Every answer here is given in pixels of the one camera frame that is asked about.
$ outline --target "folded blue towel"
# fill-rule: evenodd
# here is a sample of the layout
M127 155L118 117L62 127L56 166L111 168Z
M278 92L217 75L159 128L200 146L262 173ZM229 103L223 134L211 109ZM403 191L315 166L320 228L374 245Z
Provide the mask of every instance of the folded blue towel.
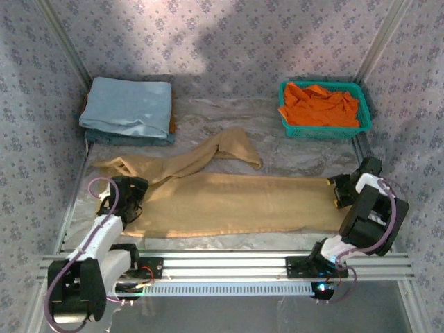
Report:
M133 137L166 139L171 84L95 78L80 126Z
M87 129L85 138L89 142L96 142L98 144L109 144L113 146L169 146L174 143L176 135L168 133L166 138L160 137L129 137L127 135L101 132L100 130Z

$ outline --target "red wire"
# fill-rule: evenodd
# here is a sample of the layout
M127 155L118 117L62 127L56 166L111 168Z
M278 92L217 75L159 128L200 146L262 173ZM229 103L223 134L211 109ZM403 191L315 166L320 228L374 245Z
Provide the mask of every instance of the red wire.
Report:
M150 281L152 280L153 283L154 283L154 273L153 273L153 270L151 268L147 267L147 266L143 266L141 268L142 269L147 269L150 272Z
M336 287L339 287L339 285L340 285L341 282L342 282L342 277L341 277L341 274L339 273L338 270L336 270L336 272L338 273L338 278L339 278L339 282L338 282L338 284L336 285Z

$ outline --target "white cable tie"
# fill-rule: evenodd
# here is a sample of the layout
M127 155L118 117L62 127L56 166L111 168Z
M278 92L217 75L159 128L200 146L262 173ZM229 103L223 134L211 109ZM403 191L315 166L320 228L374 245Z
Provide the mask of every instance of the white cable tie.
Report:
M151 283L150 282L146 282L146 283L141 283L141 284L138 284L138 285L136 285L136 289L138 289L138 288L144 288L144 287L150 287L151 286Z
M387 190L387 191L392 190L390 185L386 182L386 178L381 177L381 179L382 179L382 184L384 185L384 188L382 188L382 190L383 191L384 190Z
M78 253L81 253L82 255L84 255L84 254L86 253L86 251L84 251L84 250L80 247L80 245L76 248L76 251L77 251Z

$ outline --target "folded cloth stack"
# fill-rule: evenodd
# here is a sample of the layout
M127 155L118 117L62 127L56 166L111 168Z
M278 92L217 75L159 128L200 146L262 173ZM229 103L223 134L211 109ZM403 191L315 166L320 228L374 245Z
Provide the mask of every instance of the folded cloth stack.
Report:
M116 146L174 143L171 84L95 78L79 124L92 142Z
M290 126L359 127L358 108L349 92L329 92L318 85L300 89L290 82L279 112Z

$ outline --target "black bracket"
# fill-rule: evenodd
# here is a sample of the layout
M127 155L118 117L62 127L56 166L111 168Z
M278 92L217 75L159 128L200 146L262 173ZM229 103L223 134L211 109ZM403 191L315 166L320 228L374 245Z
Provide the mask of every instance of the black bracket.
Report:
M332 282L312 282L311 289L314 295L310 297L315 300L330 300L334 295L334 288Z
M395 241L402 222L409 211L409 204L407 202L395 198L395 204L396 218L393 231L385 243L367 253L368 255L373 253L379 256L385 255ZM371 212L378 214L384 224L370 219ZM353 244L358 248L367 248L376 244L389 227L390 215L391 202L389 198L381 195L378 189L365 185L341 224L339 234L342 236L342 241Z
M140 257L137 263L138 269L130 269L126 271L124 276L132 279L144 279L144 280L159 280L162 279L162 273L164 270L164 258L160 257ZM148 267L153 272L154 276L151 276L151 272L144 267Z
M48 287L68 260L57 260L48 267ZM99 261L87 258L72 264L50 296L49 311L57 323L99 321L105 312L106 292Z
M148 189L148 181L140 177L116 176L111 178L119 189L119 201L114 215L120 216L123 229L142 213L140 204ZM97 216L107 214L116 200L116 189L110 186L110 195L103 199Z
M338 271L333 263L321 255L322 242L316 242L307 257L286 257L285 266L289 279L347 278L347 270Z
M336 196L334 204L336 208L341 209L353 205L358 196L355 186L359 178L364 173L379 176L381 170L382 162L380 160L374 157L365 157L359 168L351 175L342 174L328 178L328 185L334 185L334 195Z

